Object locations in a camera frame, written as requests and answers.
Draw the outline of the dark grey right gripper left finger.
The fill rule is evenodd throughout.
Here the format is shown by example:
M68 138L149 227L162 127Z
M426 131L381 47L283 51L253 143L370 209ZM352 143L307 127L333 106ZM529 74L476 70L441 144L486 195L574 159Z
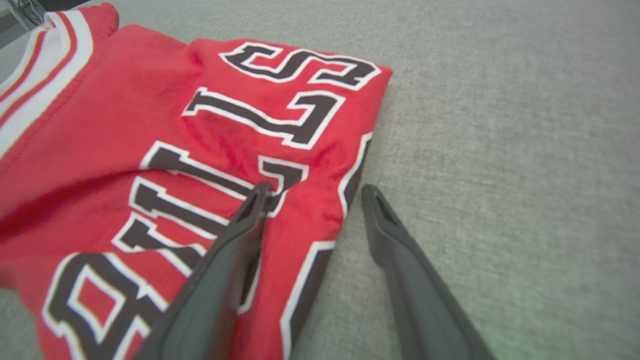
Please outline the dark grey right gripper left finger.
M262 249L270 193L268 182L249 192L133 360L229 359L243 286Z

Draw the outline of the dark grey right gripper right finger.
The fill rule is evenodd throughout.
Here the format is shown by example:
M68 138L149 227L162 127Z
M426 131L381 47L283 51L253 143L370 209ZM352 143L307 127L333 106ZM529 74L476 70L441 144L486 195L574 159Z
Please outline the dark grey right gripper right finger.
M361 190L371 256L385 274L403 360L496 360L375 185Z

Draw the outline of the red and white jersey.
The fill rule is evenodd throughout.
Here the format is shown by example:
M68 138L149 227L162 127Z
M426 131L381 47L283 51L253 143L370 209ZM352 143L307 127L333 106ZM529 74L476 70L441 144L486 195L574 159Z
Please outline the red and white jersey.
M0 287L46 360L130 360L251 190L261 254L230 360L290 360L393 71L253 39L45 14L0 84Z

